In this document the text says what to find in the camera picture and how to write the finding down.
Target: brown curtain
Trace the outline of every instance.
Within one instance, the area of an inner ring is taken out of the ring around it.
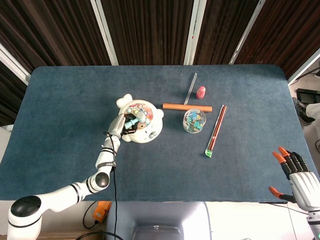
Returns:
[[[228,64],[259,0],[208,0],[193,64]]]
[[[235,63],[275,64],[289,78],[319,48],[319,0],[267,0]]]
[[[182,65],[193,0],[102,0],[120,65]]]
[[[110,65],[90,0],[2,0],[0,43],[29,72]]]
[[[0,127],[14,124],[27,85],[0,62]]]

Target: small red toy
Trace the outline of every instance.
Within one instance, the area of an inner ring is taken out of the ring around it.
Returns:
[[[206,94],[206,88],[205,88],[205,86],[201,86],[196,91],[195,96],[196,96],[197,99],[203,99],[205,94]]]

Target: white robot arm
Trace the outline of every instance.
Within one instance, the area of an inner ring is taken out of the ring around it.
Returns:
[[[289,180],[293,195],[280,193],[270,186],[270,192],[279,199],[297,203],[308,212],[306,218],[315,239],[320,239],[320,183],[316,175],[310,172],[306,162],[296,152],[289,152],[283,147],[278,148],[280,153],[272,154],[280,163],[286,178]]]
[[[41,230],[42,215],[46,210],[61,212],[82,201],[86,196],[106,189],[110,182],[110,172],[116,167],[115,156],[124,133],[125,122],[124,114],[112,121],[95,163],[95,174],[83,182],[75,182],[50,193],[26,196],[15,201],[8,213],[7,239],[36,240]]]

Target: table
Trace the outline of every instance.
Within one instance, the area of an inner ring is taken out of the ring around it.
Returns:
[[[279,145],[300,153],[316,171],[285,75],[274,65],[52,66],[33,71],[0,164],[0,199],[44,194],[96,172],[103,132],[130,93],[161,108],[211,105],[198,134],[182,126],[183,111],[164,110],[163,129],[145,144],[121,142],[116,156],[118,201],[270,202],[268,186],[291,189],[277,160]],[[212,158],[204,151],[221,105],[228,106]],[[114,200],[108,189],[86,200]]]

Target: robot finger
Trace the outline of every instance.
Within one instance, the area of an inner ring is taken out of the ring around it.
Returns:
[[[287,152],[290,154],[289,157],[292,159],[293,164],[295,165],[297,171],[298,172],[306,172],[306,171],[304,171],[303,167],[301,166],[301,163],[299,162],[298,158],[294,154],[292,154],[292,152],[290,152],[288,150],[287,150]]]
[[[302,166],[304,172],[310,172],[305,160],[298,153],[292,152],[291,158],[296,158],[298,160],[298,162]]]
[[[296,203],[297,202],[294,196],[283,194],[282,192],[279,192],[273,186],[269,186],[268,189],[272,193],[272,195],[274,195],[278,199],[285,200],[285,201],[288,201],[288,202],[291,202],[291,203]]]
[[[288,153],[288,151],[285,148],[283,148],[282,146],[279,146],[278,150],[281,153],[281,155],[283,156],[283,158],[285,159],[286,163],[289,165],[291,172],[293,174],[297,173],[298,169],[297,169],[296,165],[294,164],[294,162],[292,161],[292,159],[290,157],[290,153]]]
[[[292,174],[292,171],[289,165],[286,163],[286,160],[284,159],[284,157],[281,156],[276,151],[273,151],[272,155],[278,160],[279,164],[281,165],[281,168],[286,176],[286,179],[290,180],[289,175]]]

